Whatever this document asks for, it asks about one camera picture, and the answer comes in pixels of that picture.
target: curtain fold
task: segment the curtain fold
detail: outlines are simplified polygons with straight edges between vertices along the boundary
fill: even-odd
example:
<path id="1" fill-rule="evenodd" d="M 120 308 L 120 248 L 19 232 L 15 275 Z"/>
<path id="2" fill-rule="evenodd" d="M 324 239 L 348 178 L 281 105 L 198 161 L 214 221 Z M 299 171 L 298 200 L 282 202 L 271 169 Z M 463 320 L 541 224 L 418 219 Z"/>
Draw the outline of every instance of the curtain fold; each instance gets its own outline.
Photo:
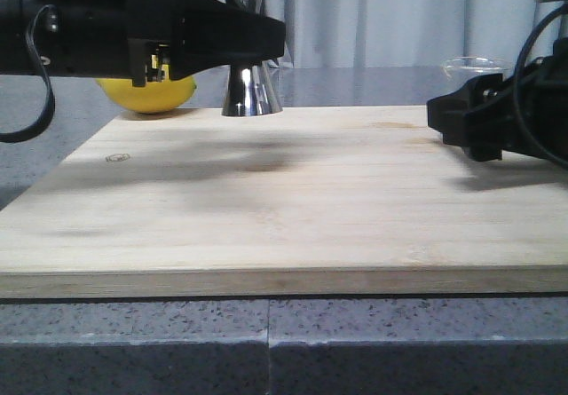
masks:
<path id="1" fill-rule="evenodd" d="M 265 0 L 287 23 L 283 66 L 441 65 L 456 56 L 514 62 L 532 27 L 559 3 L 533 0 Z M 550 54 L 568 24 L 556 21 L 533 56 Z"/>

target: gray countertop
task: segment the gray countertop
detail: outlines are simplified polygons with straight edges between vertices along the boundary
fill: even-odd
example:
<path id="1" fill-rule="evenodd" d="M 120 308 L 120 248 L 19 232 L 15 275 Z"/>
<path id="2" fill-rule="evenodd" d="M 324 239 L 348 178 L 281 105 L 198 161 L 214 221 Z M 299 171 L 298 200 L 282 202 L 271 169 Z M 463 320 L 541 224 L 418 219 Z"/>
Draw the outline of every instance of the gray countertop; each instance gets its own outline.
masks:
<path id="1" fill-rule="evenodd" d="M 284 107 L 417 105 L 437 67 L 281 69 Z M 226 71 L 184 107 L 220 107 Z M 0 127 L 34 118 L 34 78 L 0 77 Z M 0 208 L 122 112 L 57 79 L 53 125 L 0 145 Z M 0 302 L 0 393 L 568 393 L 568 297 L 65 299 Z"/>

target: black cable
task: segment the black cable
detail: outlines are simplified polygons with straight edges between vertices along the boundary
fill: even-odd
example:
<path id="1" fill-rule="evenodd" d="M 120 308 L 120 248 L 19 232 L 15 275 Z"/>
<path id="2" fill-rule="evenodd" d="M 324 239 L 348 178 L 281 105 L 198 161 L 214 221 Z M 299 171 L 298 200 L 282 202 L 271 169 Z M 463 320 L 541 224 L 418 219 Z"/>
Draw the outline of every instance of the black cable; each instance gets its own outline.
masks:
<path id="1" fill-rule="evenodd" d="M 29 59 L 35 73 L 41 76 L 45 83 L 46 92 L 42 113 L 39 114 L 37 120 L 32 122 L 25 129 L 13 131 L 12 133 L 0 133 L 0 142 L 13 144 L 17 142 L 24 142 L 41 135 L 45 129 L 49 127 L 51 120 L 53 119 L 53 115 L 55 114 L 55 97 L 53 96 L 50 77 L 45 70 L 45 66 L 43 65 L 42 58 L 37 51 L 36 41 L 34 39 L 37 22 L 47 11 L 55 12 L 56 7 L 52 4 L 47 4 L 42 7 L 39 11 L 37 11 L 35 17 L 29 22 L 28 27 L 26 28 L 26 48 L 28 49 Z"/>
<path id="2" fill-rule="evenodd" d="M 528 59 L 528 56 L 531 53 L 531 50 L 533 49 L 533 46 L 536 43 L 537 39 L 539 38 L 540 34 L 542 34 L 542 31 L 544 31 L 544 29 L 548 25 L 550 25 L 550 23 L 553 20 L 565 14 L 568 14 L 568 4 L 563 4 L 562 6 L 560 6 L 559 8 L 555 9 L 547 16 L 545 16 L 544 19 L 541 22 L 539 22 L 536 27 L 534 27 L 531 34 L 526 39 L 525 45 L 523 46 L 523 49 L 521 49 L 521 52 L 519 53 L 517 58 L 517 63 L 515 65 L 515 73 L 513 74 L 512 95 L 513 95 L 513 111 L 515 119 L 526 141 L 537 152 L 541 153 L 544 156 L 544 158 L 568 170 L 568 160 L 566 160 L 560 155 L 553 153 L 547 147 L 542 145 L 542 143 L 534 136 L 531 128 L 528 126 L 523 110 L 521 109 L 521 88 L 520 88 L 521 74 L 525 69 L 526 60 Z"/>

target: jigger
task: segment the jigger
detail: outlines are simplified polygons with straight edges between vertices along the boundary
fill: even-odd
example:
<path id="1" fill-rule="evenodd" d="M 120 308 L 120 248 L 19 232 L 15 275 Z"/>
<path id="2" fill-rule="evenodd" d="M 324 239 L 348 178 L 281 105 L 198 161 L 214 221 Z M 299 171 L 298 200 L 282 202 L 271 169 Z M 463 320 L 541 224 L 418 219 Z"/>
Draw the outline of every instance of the jigger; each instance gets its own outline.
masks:
<path id="1" fill-rule="evenodd" d="M 225 0 L 249 12 L 260 13 L 263 0 Z M 223 115 L 249 117 L 282 110 L 265 62 L 231 65 Z"/>

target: plywood board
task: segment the plywood board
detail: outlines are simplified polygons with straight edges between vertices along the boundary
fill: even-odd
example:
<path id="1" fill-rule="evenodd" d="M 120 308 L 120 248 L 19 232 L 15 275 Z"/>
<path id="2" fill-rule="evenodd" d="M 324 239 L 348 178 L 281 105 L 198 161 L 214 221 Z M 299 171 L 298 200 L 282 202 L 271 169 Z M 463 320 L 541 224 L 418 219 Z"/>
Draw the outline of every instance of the plywood board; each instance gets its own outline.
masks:
<path id="1" fill-rule="evenodd" d="M 0 212 L 0 297 L 567 290 L 567 184 L 424 107 L 124 115 Z"/>

